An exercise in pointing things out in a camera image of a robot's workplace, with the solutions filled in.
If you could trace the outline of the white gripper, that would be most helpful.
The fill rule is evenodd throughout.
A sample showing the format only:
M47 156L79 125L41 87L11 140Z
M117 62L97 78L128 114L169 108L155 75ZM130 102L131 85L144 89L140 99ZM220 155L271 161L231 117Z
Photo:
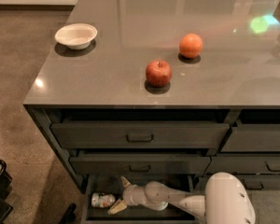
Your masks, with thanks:
M138 204L145 204L147 202L147 196L145 194L144 187L131 185L130 181L124 176L122 176L120 179L122 186L124 187L122 194L123 200L118 199L114 202L114 204L108 210L109 215L115 215L125 210L128 205L136 206Z

